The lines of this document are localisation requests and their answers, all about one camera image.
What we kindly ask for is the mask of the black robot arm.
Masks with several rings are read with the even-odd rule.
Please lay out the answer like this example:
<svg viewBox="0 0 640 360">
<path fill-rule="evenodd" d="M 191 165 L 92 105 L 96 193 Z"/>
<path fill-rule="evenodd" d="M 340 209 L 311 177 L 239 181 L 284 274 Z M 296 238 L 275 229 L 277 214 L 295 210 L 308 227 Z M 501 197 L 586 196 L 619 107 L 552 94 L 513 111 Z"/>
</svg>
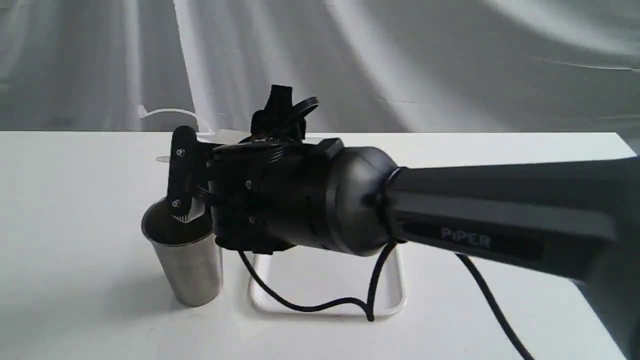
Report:
<svg viewBox="0 0 640 360">
<path fill-rule="evenodd" d="M 397 244 L 451 251 L 469 270 L 522 358 L 530 359 L 470 257 L 573 281 L 625 358 L 639 358 L 639 157 L 441 168 L 398 166 L 374 146 L 338 137 L 304 143 L 319 102 L 293 104 L 272 85 L 250 134 L 201 142 L 173 131 L 165 203 L 185 227 L 208 225 L 215 243 L 240 253 L 252 278 L 302 313 L 360 307 L 374 321 L 382 266 Z M 366 301 L 302 306 L 270 289 L 244 255 L 295 246 L 379 254 Z"/>
</svg>

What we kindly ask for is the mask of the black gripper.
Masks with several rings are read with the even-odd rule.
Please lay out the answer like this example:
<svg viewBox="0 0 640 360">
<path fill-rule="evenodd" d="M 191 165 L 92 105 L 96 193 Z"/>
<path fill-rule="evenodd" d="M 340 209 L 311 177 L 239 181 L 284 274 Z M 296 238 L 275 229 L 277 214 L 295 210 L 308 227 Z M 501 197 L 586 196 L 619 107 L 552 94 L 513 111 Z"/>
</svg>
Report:
<svg viewBox="0 0 640 360">
<path fill-rule="evenodd" d="M 301 143 L 306 116 L 318 106 L 315 96 L 293 104 L 293 87 L 271 85 L 266 105 L 251 118 L 250 141 L 258 142 L 218 146 L 208 164 L 196 130 L 178 126 L 167 176 L 171 216 L 194 221 L 212 213 L 215 243 L 230 251 L 272 255 L 301 246 L 349 254 L 335 208 L 349 150 L 336 137 Z M 198 195 L 208 185 L 212 209 Z"/>
</svg>

